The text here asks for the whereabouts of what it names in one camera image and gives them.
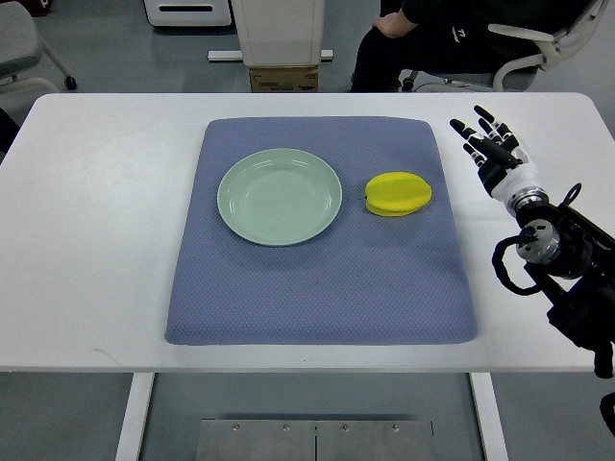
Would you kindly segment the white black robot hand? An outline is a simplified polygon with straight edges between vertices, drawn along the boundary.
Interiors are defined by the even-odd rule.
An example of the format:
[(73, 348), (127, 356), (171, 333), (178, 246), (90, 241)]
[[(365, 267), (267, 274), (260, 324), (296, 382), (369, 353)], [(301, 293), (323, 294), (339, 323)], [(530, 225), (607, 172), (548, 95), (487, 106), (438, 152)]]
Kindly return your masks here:
[(450, 125), (463, 138), (463, 149), (476, 164), (487, 194), (504, 204), (513, 217), (529, 203), (547, 203), (537, 166), (523, 143), (505, 122), (483, 107), (474, 106), (474, 111), (481, 133), (457, 119), (451, 119)]

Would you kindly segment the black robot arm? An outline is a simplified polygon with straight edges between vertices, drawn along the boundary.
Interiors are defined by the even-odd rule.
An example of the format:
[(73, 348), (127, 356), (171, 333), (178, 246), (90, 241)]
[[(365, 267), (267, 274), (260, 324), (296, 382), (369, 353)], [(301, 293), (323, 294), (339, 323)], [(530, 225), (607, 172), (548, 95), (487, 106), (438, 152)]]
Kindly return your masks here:
[[(554, 206), (546, 193), (527, 188), (509, 201), (518, 234), (500, 241), (492, 265), (509, 291), (530, 296), (544, 294), (552, 303), (549, 323), (577, 347), (594, 354), (594, 374), (614, 377), (614, 238), (571, 207), (581, 191), (575, 184), (563, 202)], [(515, 284), (505, 267), (510, 247), (525, 262), (534, 281)]]

